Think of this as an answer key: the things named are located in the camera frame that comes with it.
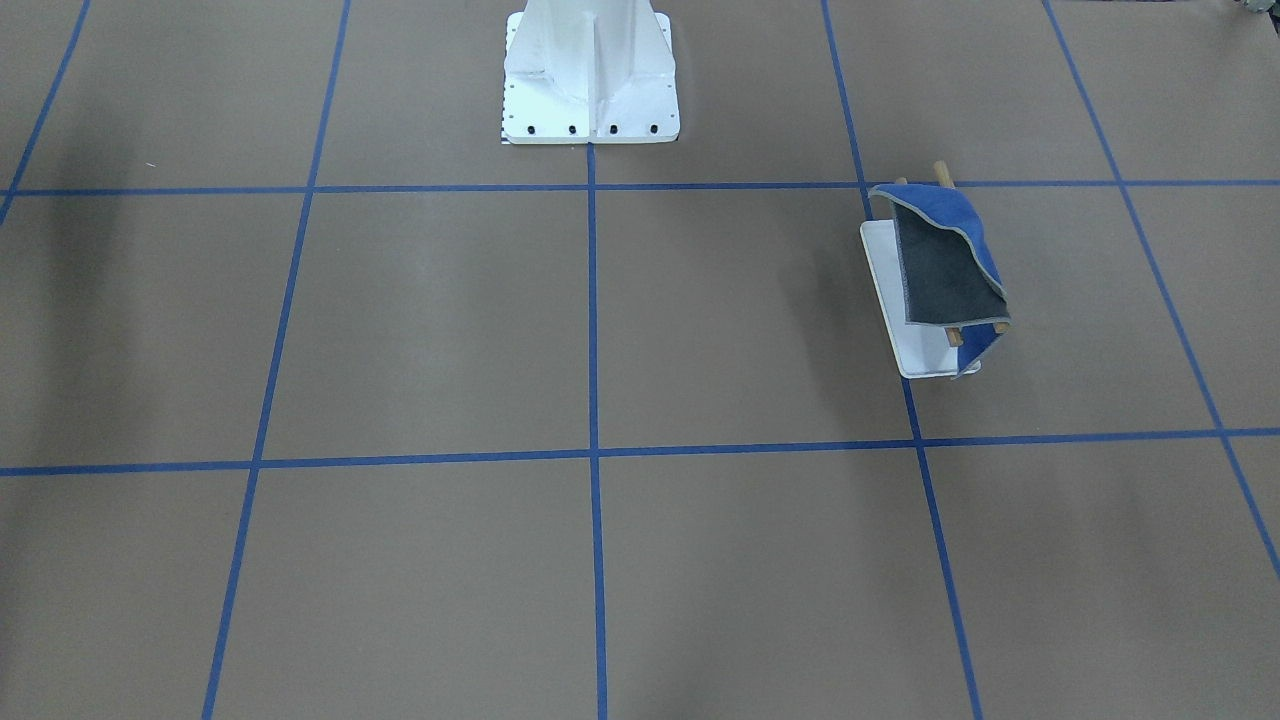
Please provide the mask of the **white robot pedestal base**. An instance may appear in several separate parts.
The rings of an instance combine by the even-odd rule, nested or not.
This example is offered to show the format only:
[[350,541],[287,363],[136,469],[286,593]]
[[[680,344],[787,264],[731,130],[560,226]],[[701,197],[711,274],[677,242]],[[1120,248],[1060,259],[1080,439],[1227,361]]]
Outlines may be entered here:
[[649,1],[529,1],[504,33],[500,138],[669,143],[681,133],[671,18]]

